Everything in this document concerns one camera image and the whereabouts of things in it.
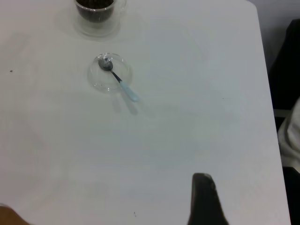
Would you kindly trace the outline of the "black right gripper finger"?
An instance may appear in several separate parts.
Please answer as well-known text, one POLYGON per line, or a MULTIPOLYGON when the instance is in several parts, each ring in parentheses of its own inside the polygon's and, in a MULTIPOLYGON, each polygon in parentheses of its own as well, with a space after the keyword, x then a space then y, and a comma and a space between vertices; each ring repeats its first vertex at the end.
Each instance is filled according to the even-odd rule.
POLYGON ((216 185, 207 173, 195 173, 192 177, 189 225, 227 225, 216 185))

